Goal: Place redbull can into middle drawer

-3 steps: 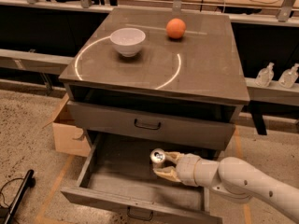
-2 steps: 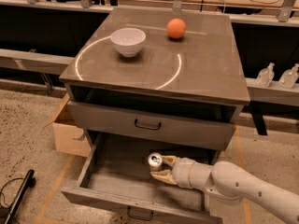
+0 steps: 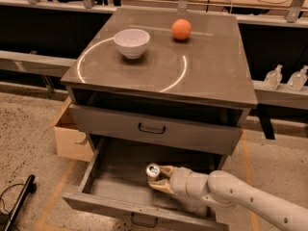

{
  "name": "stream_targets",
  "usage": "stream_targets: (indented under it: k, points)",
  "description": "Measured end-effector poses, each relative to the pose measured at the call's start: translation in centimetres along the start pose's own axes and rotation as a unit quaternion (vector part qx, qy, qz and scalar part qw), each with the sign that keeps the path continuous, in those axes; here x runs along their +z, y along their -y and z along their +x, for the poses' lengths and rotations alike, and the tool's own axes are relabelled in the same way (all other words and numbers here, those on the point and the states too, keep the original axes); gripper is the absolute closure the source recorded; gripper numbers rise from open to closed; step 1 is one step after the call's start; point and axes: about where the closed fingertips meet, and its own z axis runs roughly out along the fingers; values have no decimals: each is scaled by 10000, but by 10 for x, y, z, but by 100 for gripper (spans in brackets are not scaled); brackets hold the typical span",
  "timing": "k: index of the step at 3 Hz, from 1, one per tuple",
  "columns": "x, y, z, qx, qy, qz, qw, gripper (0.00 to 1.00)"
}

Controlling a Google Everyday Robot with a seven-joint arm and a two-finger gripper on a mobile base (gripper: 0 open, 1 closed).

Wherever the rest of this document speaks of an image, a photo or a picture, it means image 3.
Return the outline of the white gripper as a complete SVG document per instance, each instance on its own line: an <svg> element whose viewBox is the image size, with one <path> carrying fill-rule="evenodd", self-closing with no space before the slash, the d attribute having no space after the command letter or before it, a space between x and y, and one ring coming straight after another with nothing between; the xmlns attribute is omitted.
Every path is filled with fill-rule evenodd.
<svg viewBox="0 0 308 231"><path fill-rule="evenodd" d="M185 167L159 166L160 172L169 177L159 181L150 181L148 185L157 191L170 194L189 195L187 184L189 176L193 173Z"/></svg>

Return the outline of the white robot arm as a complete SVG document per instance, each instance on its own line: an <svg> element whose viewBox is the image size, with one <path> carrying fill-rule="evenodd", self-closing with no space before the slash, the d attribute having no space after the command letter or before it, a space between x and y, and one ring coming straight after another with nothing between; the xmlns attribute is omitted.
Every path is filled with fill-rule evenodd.
<svg viewBox="0 0 308 231"><path fill-rule="evenodd" d="M145 172L148 185L160 192L192 197L210 207L231 208L239 204L281 231L308 231L306 208L251 187L228 172L203 174L157 164L149 164Z"/></svg>

